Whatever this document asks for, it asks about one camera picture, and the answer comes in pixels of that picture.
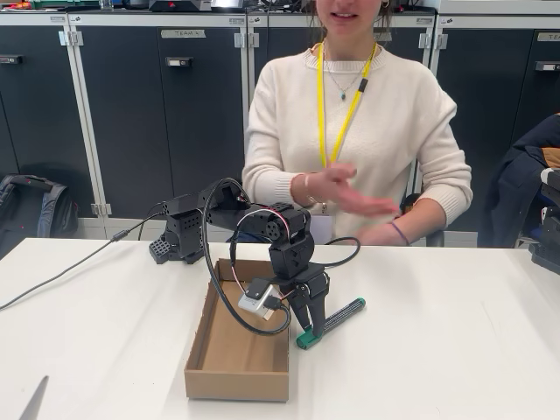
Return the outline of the person's right hand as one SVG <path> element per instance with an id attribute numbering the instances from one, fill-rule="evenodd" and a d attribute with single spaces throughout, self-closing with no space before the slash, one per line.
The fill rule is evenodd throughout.
<path id="1" fill-rule="evenodd" d="M 332 163 L 321 172 L 307 174 L 305 189 L 317 202 L 334 203 L 348 214 L 374 217 L 397 213 L 397 206 L 391 199 L 368 197 L 354 189 L 350 181 L 356 174 L 350 164 Z"/>

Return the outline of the person's left hand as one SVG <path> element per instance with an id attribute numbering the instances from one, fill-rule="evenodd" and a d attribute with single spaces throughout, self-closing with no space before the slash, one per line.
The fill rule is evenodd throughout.
<path id="1" fill-rule="evenodd" d="M 362 245 L 395 246 L 401 244 L 401 238 L 390 223 L 367 225 L 356 234 Z"/>

